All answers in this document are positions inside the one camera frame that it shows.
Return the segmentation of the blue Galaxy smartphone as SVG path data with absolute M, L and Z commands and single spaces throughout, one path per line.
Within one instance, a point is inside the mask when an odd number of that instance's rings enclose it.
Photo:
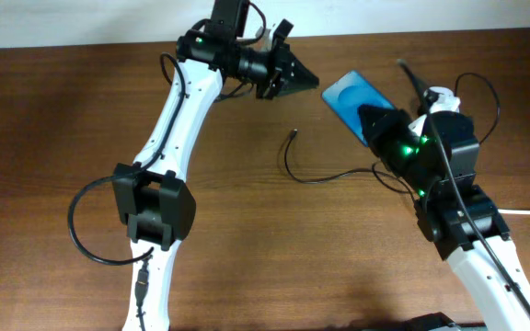
M 359 107 L 396 108 L 379 90 L 355 70 L 349 71 L 325 89 L 321 93 L 321 97 L 365 147 L 368 146 L 368 143 L 363 136 Z

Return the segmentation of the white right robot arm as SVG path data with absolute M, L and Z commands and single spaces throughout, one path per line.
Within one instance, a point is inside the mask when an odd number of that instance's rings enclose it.
M 358 109 L 368 147 L 419 197 L 417 225 L 460 279 L 489 330 L 530 330 L 530 284 L 510 228 L 478 186 L 479 143 L 471 118 L 433 113 L 421 133 L 404 110 Z

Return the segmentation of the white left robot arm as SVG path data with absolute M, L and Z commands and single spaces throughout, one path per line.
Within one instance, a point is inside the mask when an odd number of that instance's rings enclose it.
M 283 20 L 261 50 L 242 38 L 249 1 L 217 1 L 176 45 L 167 101 L 142 151 L 115 167 L 112 186 L 134 259 L 126 330 L 167 330 L 168 297 L 178 249 L 190 233 L 196 201 L 186 185 L 190 156 L 208 110 L 224 99 L 228 78 L 272 99 L 315 88 L 318 78 L 286 42 L 293 24 Z

